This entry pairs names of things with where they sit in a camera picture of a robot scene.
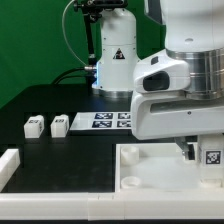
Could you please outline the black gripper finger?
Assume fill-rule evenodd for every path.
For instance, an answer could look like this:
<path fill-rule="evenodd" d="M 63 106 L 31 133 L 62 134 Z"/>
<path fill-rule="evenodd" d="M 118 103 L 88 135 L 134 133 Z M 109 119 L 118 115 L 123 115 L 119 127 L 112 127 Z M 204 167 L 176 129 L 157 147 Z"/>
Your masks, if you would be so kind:
<path fill-rule="evenodd" d="M 189 144 L 185 137 L 176 137 L 175 143 L 182 150 L 185 160 L 194 160 L 196 158 L 194 145 Z"/>

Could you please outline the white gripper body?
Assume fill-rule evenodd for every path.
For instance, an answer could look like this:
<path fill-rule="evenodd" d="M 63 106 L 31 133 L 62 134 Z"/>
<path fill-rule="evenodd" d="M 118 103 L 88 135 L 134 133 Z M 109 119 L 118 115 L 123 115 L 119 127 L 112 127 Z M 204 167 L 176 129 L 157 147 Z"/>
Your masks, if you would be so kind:
<path fill-rule="evenodd" d="M 131 123 L 140 140 L 224 133 L 224 97 L 189 100 L 180 92 L 134 92 Z"/>

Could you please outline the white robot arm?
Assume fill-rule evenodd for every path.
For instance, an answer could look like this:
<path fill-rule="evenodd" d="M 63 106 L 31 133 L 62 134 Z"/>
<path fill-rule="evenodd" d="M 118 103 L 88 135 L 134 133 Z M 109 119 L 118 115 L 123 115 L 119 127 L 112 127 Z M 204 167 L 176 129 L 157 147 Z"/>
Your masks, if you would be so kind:
<path fill-rule="evenodd" d="M 165 27 L 165 45 L 137 57 L 134 16 L 104 9 L 104 50 L 94 92 L 131 98 L 131 130 L 139 140 L 173 138 L 194 157 L 188 136 L 224 135 L 224 0 L 144 0 L 146 16 Z"/>

